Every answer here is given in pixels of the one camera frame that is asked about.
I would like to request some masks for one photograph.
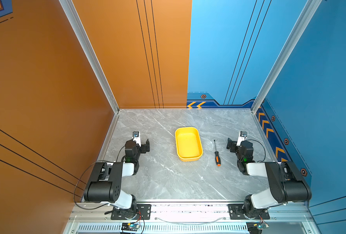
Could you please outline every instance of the yellow plastic bin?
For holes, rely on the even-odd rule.
[[[196,128],[185,127],[176,130],[177,154],[181,161],[196,161],[203,155],[203,147]]]

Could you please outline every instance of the screwdriver handle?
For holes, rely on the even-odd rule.
[[[218,151],[215,152],[215,161],[216,161],[217,166],[221,166],[221,160],[220,160],[220,156],[219,156]]]

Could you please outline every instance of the gray marble tabletop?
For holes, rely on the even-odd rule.
[[[175,131],[195,127],[203,145],[197,161],[178,158]],[[140,131],[142,144],[147,138],[151,151],[141,154],[136,175],[122,179],[122,189],[137,199],[224,199],[243,201],[248,194],[268,188],[266,178],[243,175],[237,157],[226,149],[228,137],[237,140],[240,130],[248,139],[264,144],[250,110],[243,109],[122,109],[105,160],[115,161],[120,148]],[[213,140],[221,157],[215,163]],[[264,150],[254,144],[254,160],[263,160]],[[125,155],[121,151],[119,161]],[[272,161],[267,152],[266,160]]]

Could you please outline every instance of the black mounting plate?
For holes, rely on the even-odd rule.
[[[112,215],[110,217],[111,220],[130,220],[125,218],[125,215],[129,215],[130,211],[127,210],[119,210],[116,208],[113,208]],[[140,211],[142,218],[144,220],[149,220],[151,217],[151,204],[137,204],[137,212]],[[133,218],[133,220],[138,220],[139,219],[139,214]]]
[[[243,207],[243,204],[228,204],[230,219],[248,219],[243,214],[242,207]],[[266,211],[267,212],[263,212],[261,214],[261,217],[265,220],[270,219],[268,210]]]

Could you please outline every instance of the robotic arm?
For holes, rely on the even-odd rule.
[[[125,156],[121,162],[95,163],[84,191],[85,201],[109,203],[116,209],[126,211],[123,213],[128,214],[126,218],[134,218],[137,214],[136,198],[121,190],[121,178],[135,175],[139,169],[140,154],[149,150],[149,140],[141,144],[139,132],[133,132],[133,139],[125,143]]]
[[[243,211],[247,218],[259,217],[268,208],[288,201],[311,199],[311,189],[293,162],[255,162],[252,143],[246,141],[247,133],[241,131],[240,138],[240,143],[228,138],[227,145],[227,149],[237,155],[238,169],[244,175],[267,177],[269,183],[268,189],[246,196]]]

